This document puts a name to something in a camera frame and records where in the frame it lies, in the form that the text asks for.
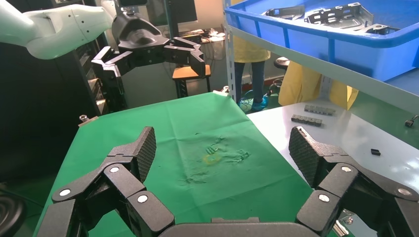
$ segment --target stool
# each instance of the stool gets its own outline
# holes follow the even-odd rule
[[[20,200],[0,195],[0,236],[13,236],[25,221],[26,206]]]
[[[287,71],[288,66],[290,65],[290,60],[286,57],[280,57],[275,59],[274,66],[280,69]]]
[[[198,76],[198,74],[196,74],[194,70],[192,70],[191,67],[175,68],[172,79],[176,83],[177,97],[183,98],[183,97],[188,96],[188,88],[186,87],[186,81],[192,80],[192,79],[206,78],[208,92],[211,92],[210,77],[211,77],[211,69],[209,65],[205,65],[205,77]]]

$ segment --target black cable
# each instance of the black cable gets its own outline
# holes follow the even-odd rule
[[[44,205],[40,204],[39,202],[34,201],[34,200],[32,200],[32,199],[30,199],[30,198],[28,198],[28,197],[24,197],[24,196],[22,196],[22,195],[20,195],[20,194],[14,193],[14,192],[12,192],[12,191],[5,190],[5,189],[0,189],[0,192],[1,192],[1,193],[8,194],[8,195],[11,195],[11,196],[15,196],[15,197],[18,197],[18,198],[21,198],[21,199],[24,199],[24,200],[26,200],[26,201],[28,201],[28,202],[31,202],[31,203],[33,203],[33,204],[35,204],[35,205],[38,205],[38,206],[42,207],[42,208],[44,207]]]

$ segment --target blue jeans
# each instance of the blue jeans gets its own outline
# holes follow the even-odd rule
[[[236,77],[236,98],[238,100],[242,97],[242,77],[245,63],[234,63],[234,73]],[[261,103],[263,100],[263,82],[265,80],[265,61],[251,63],[252,71],[252,86],[253,86],[253,101]]]

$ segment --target green floor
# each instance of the green floor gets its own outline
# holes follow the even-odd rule
[[[278,94],[273,94],[269,98],[269,105],[266,109],[272,109],[279,106]],[[404,122],[407,119],[410,119],[413,114],[389,105],[362,92],[359,93],[358,98],[350,111],[398,139],[419,149],[419,122],[417,122],[418,124],[415,124],[412,128],[404,126]],[[51,175],[38,179],[31,179],[30,181],[16,181],[8,183],[5,188],[22,196],[31,198],[43,205],[47,199],[54,179],[55,176]],[[42,208],[30,202],[27,202],[27,204],[27,219],[15,237],[31,236],[38,222],[38,214],[40,214]]]

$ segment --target black stool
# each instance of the black stool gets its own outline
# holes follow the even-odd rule
[[[25,221],[24,201],[7,195],[0,195],[0,236],[13,236]]]
[[[279,57],[274,61],[274,66],[279,69],[284,69],[287,71],[288,66],[290,65],[290,60],[286,57]]]

